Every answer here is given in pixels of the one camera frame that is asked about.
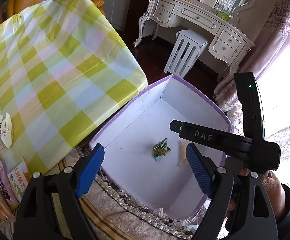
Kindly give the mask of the person right hand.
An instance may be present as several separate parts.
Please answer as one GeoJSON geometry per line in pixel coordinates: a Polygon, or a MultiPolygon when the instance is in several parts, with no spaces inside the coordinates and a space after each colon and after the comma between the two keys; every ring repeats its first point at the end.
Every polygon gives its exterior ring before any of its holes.
{"type": "Polygon", "coordinates": [[[259,178],[269,197],[274,215],[282,218],[286,211],[286,192],[276,175],[269,171],[268,175],[259,175],[259,178]]]}

